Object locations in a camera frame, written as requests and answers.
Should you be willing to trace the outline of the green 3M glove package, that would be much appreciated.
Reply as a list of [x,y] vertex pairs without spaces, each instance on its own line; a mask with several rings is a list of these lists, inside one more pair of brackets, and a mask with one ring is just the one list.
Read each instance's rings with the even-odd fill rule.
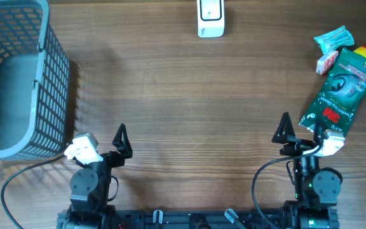
[[343,48],[299,125],[314,131],[317,120],[347,135],[366,94],[366,58]]

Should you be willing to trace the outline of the light green wipes packet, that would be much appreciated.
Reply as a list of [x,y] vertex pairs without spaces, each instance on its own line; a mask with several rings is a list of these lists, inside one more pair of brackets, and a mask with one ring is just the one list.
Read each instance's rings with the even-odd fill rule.
[[326,34],[314,37],[323,54],[338,49],[340,46],[353,46],[355,40],[343,25]]

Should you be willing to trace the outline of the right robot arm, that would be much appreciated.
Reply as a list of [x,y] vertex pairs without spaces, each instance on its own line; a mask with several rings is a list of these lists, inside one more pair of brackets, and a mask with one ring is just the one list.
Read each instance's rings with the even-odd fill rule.
[[295,188],[295,200],[286,201],[278,216],[279,228],[337,229],[340,227],[335,206],[343,177],[333,168],[319,165],[319,159],[339,151],[345,137],[338,130],[326,128],[321,120],[314,126],[312,140],[299,139],[288,112],[282,114],[272,138],[282,144],[281,155],[289,156],[288,169]]

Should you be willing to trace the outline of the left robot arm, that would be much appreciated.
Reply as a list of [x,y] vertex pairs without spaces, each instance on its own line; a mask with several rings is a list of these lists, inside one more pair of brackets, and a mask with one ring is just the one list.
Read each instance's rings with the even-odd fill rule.
[[78,134],[66,148],[64,155],[81,167],[71,177],[71,205],[67,212],[60,213],[57,228],[124,228],[124,222],[109,202],[112,169],[121,167],[133,156],[125,124],[119,126],[112,145],[114,151],[100,154],[98,141],[90,133]]

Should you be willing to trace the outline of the small red sachet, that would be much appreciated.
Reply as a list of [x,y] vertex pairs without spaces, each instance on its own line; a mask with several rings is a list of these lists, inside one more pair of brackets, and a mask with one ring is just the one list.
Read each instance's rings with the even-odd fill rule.
[[317,61],[316,73],[318,73],[319,75],[324,75],[326,72],[328,72],[337,60],[338,55],[339,52],[337,50],[332,50],[324,54]]

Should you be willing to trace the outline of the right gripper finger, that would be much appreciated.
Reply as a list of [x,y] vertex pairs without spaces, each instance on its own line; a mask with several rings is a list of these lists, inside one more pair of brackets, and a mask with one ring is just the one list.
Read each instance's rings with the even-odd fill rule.
[[316,122],[313,129],[313,143],[321,145],[323,142],[323,132],[326,130],[324,122]]
[[279,126],[271,141],[278,144],[287,144],[295,141],[295,132],[288,112],[282,114]]

